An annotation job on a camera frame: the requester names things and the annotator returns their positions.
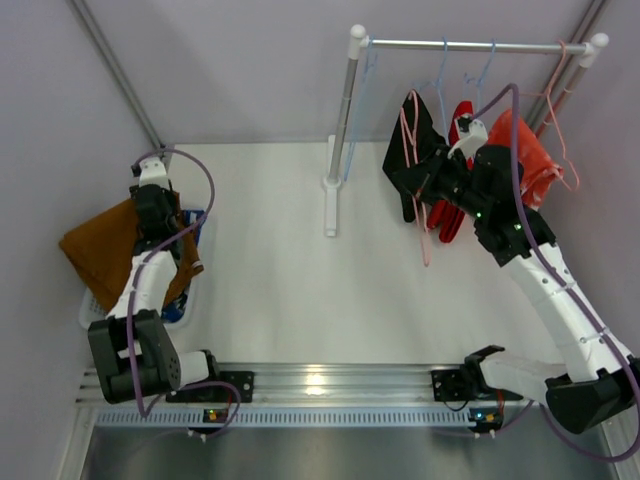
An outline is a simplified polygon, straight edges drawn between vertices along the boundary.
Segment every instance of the clothes rack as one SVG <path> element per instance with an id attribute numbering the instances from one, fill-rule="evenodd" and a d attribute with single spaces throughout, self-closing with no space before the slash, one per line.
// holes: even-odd
<path id="1" fill-rule="evenodd" d="M 336 126 L 335 137 L 329 138 L 331 157 L 326 177 L 323 179 L 325 190 L 325 216 L 324 234 L 327 237 L 335 237 L 338 233 L 338 190 L 342 184 L 340 179 L 340 161 L 344 140 L 349 121 L 349 110 L 353 96 L 353 86 L 358 70 L 358 60 L 362 48 L 383 48 L 396 50 L 444 50 L 445 42 L 440 41 L 419 41 L 419 40 L 384 40 L 371 39 L 367 36 L 366 29 L 362 25 L 351 27 L 351 39 L 348 49 L 347 73 L 344 80 L 342 101 L 340 103 L 340 113 Z M 554 108 L 559 110 L 566 102 L 567 98 L 577 87 L 584 73 L 593 65 L 600 51 L 609 43 L 609 37 L 604 33 L 593 35 L 589 42 L 570 43 L 563 47 L 558 43 L 551 44 L 527 44 L 527 43 L 482 43 L 482 42 L 447 42 L 447 50 L 453 52 L 491 52 L 495 47 L 498 53 L 519 53 L 519 54 L 543 54 L 543 55 L 566 55 L 578 57 L 578 67 L 573 71 L 567 80 L 566 86 L 554 104 Z M 546 119 L 548 111 L 541 110 L 542 118 Z"/>

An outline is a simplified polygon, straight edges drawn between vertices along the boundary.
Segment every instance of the white table surface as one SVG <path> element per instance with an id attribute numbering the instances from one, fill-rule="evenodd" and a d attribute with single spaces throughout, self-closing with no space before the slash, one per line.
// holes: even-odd
<path id="1" fill-rule="evenodd" d="M 560 356 L 526 297 L 477 243 L 469 219 L 422 265 L 381 170 L 387 145 L 358 145 L 340 191 L 339 233 L 323 235 L 325 143 L 178 146 L 216 182 L 193 317 L 178 351 L 223 362 L 458 363 L 489 344 Z M 206 205 L 199 168 L 174 155 L 183 203 Z"/>

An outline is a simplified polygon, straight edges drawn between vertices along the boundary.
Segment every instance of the white robotic arm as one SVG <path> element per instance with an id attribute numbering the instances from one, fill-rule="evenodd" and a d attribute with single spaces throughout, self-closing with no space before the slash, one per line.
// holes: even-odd
<path id="1" fill-rule="evenodd" d="M 435 146 L 429 157 L 398 171 L 394 180 L 422 202 L 445 199 L 474 218 L 479 242 L 529 298 L 564 364 L 529 360 L 501 347 L 487 347 L 465 359 L 459 374 L 453 374 L 455 385 L 449 385 L 457 389 L 455 398 L 443 400 L 483 398 L 495 390 L 507 390 L 548 406 L 567 430 L 581 433 L 633 404 L 629 381 L 599 331 L 571 298 L 568 289 L 594 311 L 565 265 L 553 232 L 537 211 L 525 207 L 542 255 L 566 286 L 549 274 L 531 250 L 511 189 L 510 150 L 482 146 L 487 135 L 479 120 L 463 117 L 458 122 L 462 132 L 458 143 L 451 148 Z M 473 153 L 476 159 L 469 171 L 465 159 Z M 639 378 L 640 361 L 604 331 Z M 444 376 L 436 378 L 435 383 L 443 385 Z"/>
<path id="2" fill-rule="evenodd" d="M 126 348 L 126 320 L 132 295 L 133 332 L 139 351 L 136 361 L 143 396 L 177 391 L 190 383 L 215 380 L 220 374 L 215 358 L 208 351 L 178 354 L 162 324 L 164 298 L 177 272 L 178 241 L 150 254 L 179 232 L 177 203 L 159 158 L 142 162 L 138 174 L 138 186 L 131 194 L 136 204 L 140 238 L 134 247 L 129 279 L 105 320 L 94 322 L 89 328 L 89 344 L 100 386 L 110 403 L 135 396 Z"/>

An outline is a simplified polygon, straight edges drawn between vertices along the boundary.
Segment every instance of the orange cloth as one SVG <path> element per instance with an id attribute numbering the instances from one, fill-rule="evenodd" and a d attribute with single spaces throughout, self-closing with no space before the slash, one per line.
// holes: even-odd
<path id="1" fill-rule="evenodd" d="M 67 232 L 60 240 L 60 248 L 106 311 L 113 308 L 127 284 L 133 246 L 138 239 L 137 226 L 135 204 L 128 199 Z M 191 279 L 203 270 L 193 235 L 188 233 L 182 240 L 182 260 L 167 290 L 165 306 L 175 300 Z"/>
<path id="2" fill-rule="evenodd" d="M 500 115 L 491 127 L 487 144 L 511 147 L 511 109 Z M 551 182 L 562 178 L 564 170 L 553 162 L 522 118 L 518 122 L 518 160 L 524 167 L 520 182 L 522 201 L 529 207 L 540 207 Z"/>

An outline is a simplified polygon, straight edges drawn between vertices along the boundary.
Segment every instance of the metal corner post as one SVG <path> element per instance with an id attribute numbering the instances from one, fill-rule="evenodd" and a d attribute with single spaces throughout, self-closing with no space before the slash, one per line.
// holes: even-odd
<path id="1" fill-rule="evenodd" d="M 140 127 L 142 127 L 149 143 L 153 146 L 154 149 L 160 149 L 165 146 L 164 142 L 160 140 L 158 136 L 158 132 L 155 127 L 151 123 L 147 112 L 145 111 L 138 95 L 135 90 L 131 86 L 131 82 L 129 82 L 120 62 L 117 57 L 113 53 L 113 49 L 109 45 L 100 25 L 96 21 L 93 13 L 89 9 L 85 0 L 67 0 L 67 4 L 72 12 L 75 14 L 76 18 L 80 21 L 82 27 L 85 32 L 89 36 L 89 39 L 96 47 L 98 54 L 102 58 L 107 70 L 111 74 L 120 94 L 124 98 L 125 102 L 131 109 L 131 112 L 140 123 Z"/>
<path id="2" fill-rule="evenodd" d="M 588 42 L 591 35 L 595 31 L 598 22 L 602 19 L 607 7 L 611 3 L 611 0 L 591 0 L 591 3 L 585 10 L 582 18 L 580 19 L 580 22 L 569 38 L 569 42 Z M 558 68 L 559 62 L 554 66 L 554 70 Z M 558 80 L 553 88 L 553 91 L 551 92 L 551 98 L 555 98 L 555 100 L 553 101 L 554 110 L 556 106 L 562 106 L 567 98 L 567 95 L 574 90 L 574 88 L 582 78 L 582 75 L 584 74 L 584 68 L 580 66 L 576 67 L 575 70 L 572 68 L 572 64 L 575 63 L 576 62 L 574 62 L 573 60 L 569 60 L 566 61 L 564 66 L 561 67 L 561 70 L 558 74 Z M 551 74 L 549 75 L 546 83 L 549 83 L 550 80 Z M 525 120 L 529 127 L 531 127 L 532 131 L 540 132 L 540 134 L 542 134 L 542 132 L 544 132 L 546 128 L 545 121 L 547 120 L 548 116 L 549 108 L 546 99 L 543 97 L 538 97 L 529 110 L 529 113 L 527 114 Z"/>

